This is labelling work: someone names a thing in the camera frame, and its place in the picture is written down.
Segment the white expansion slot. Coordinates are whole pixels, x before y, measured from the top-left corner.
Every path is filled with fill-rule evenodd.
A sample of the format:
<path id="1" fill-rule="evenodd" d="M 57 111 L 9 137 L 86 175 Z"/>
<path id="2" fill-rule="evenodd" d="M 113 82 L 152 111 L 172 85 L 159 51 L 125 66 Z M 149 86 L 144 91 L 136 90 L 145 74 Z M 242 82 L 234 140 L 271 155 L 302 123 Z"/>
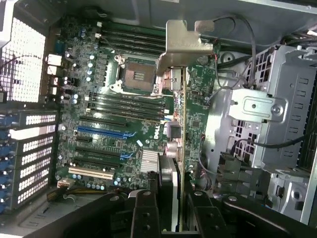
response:
<path id="1" fill-rule="evenodd" d="M 68 169 L 68 172 L 71 174 L 94 177 L 99 179 L 112 180 L 114 178 L 114 172 L 104 172 L 102 170 L 90 169 L 85 167 L 70 167 Z"/>

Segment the silver chipset heat sink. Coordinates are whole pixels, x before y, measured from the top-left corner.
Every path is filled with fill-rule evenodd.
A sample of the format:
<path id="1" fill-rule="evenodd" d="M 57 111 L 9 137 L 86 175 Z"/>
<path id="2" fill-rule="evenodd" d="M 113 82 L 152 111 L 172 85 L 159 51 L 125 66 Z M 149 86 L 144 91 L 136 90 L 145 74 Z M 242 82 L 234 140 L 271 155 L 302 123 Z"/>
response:
<path id="1" fill-rule="evenodd" d="M 141 157 L 141 173 L 158 171 L 158 152 L 152 150 L 143 150 Z"/>

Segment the blue expansion slot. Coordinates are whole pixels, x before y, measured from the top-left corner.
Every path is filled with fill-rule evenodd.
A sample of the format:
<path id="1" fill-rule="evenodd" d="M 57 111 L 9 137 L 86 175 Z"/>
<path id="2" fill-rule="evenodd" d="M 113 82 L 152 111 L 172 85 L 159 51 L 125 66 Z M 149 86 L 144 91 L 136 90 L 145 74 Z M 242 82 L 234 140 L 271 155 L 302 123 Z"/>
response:
<path id="1" fill-rule="evenodd" d="M 116 131 L 110 131 L 110 130 L 105 130 L 105 129 L 86 127 L 86 126 L 79 126 L 77 128 L 77 131 L 84 132 L 84 133 L 90 133 L 90 134 L 109 136 L 109 137 L 116 137 L 116 138 L 127 138 L 127 136 L 122 132 L 116 132 Z"/>

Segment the green motherboard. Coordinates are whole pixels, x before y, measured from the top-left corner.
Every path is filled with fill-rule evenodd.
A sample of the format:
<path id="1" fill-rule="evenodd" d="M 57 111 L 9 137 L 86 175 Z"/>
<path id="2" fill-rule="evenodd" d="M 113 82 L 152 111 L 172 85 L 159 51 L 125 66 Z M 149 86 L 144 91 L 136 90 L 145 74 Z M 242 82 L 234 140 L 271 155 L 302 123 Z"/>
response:
<path id="1" fill-rule="evenodd" d="M 174 113 L 172 92 L 159 86 L 159 96 L 146 98 L 117 94 L 108 86 L 115 81 L 115 55 L 154 60 L 158 67 L 159 56 L 165 50 L 165 31 L 65 16 L 60 22 L 56 50 L 71 58 L 64 77 L 56 81 L 60 103 L 57 187 L 74 193 L 100 193 L 154 186 L 159 167 L 157 172 L 141 173 L 141 157 L 143 150 L 157 151 L 158 156 L 164 153 L 164 124 Z M 78 132 L 79 126 L 122 132 L 127 138 Z M 194 187 L 210 190 L 211 174 L 202 152 L 200 166 L 200 178 L 186 178 Z M 71 174 L 70 167 L 114 172 L 114 178 Z"/>

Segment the silver drive cage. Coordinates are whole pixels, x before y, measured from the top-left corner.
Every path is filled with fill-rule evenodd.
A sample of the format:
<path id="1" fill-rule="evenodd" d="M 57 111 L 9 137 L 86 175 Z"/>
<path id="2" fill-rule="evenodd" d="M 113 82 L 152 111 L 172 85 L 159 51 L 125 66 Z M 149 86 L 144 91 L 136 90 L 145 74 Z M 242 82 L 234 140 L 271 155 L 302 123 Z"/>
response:
<path id="1" fill-rule="evenodd" d="M 260 53 L 254 90 L 241 83 L 233 90 L 220 90 L 211 99 L 206 130 L 208 169 L 216 171 L 221 152 L 235 140 L 242 142 L 241 159 L 272 174 L 268 195 L 274 209 L 307 224 L 317 187 L 317 162 L 313 174 L 298 172 L 303 148 L 300 144 L 268 149 L 262 144 L 280 144 L 308 132 L 307 115 L 316 82 L 317 55 L 290 46 Z"/>

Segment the CPU socket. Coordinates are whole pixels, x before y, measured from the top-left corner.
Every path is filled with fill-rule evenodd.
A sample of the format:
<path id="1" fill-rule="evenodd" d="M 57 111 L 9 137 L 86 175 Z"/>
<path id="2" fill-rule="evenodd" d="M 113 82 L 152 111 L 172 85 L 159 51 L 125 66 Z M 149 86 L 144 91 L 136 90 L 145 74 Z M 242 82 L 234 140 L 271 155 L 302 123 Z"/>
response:
<path id="1" fill-rule="evenodd" d="M 156 83 L 156 61 L 124 55 L 115 55 L 114 60 L 117 62 L 117 70 L 115 81 L 108 86 L 109 90 L 146 98 L 160 95 Z"/>

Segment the open PC case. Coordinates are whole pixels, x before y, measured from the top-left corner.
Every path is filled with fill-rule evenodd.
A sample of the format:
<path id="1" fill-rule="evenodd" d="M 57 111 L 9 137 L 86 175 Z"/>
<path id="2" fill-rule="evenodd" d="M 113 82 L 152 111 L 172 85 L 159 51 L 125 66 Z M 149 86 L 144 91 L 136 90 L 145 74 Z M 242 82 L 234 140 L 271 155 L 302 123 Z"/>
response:
<path id="1" fill-rule="evenodd" d="M 217 201 L 236 194 L 283 214 L 274 209 L 268 195 L 272 174 L 239 157 L 240 140 L 221 152 L 216 171 L 207 167 L 210 190 L 194 187 L 185 178 L 181 229 L 176 232 L 161 228 L 160 177 L 146 189 L 74 193 L 58 188 L 56 81 L 64 77 L 71 58 L 57 52 L 56 41 L 65 16 L 165 33 L 167 21 L 186 21 L 188 30 L 197 30 L 203 42 L 213 44 L 215 80 L 210 101 L 218 91 L 235 88 L 223 83 L 226 79 L 254 90 L 260 53 L 265 50 L 290 46 L 317 55 L 317 0 L 0 0 L 0 238 L 23 238 L 109 193 L 128 200 L 124 212 L 113 217 L 111 238 L 130 238 L 127 224 L 135 205 L 131 198 L 140 190 L 156 194 L 161 238 L 200 238 L 188 225 L 186 195 L 191 191 L 203 191 Z M 312 175 L 317 162 L 317 73 L 307 125 L 308 132 L 294 140 L 262 147 L 300 144 L 298 172 Z M 206 157 L 205 147 L 206 131 L 201 150 Z M 317 229 L 317 187 L 305 225 Z"/>

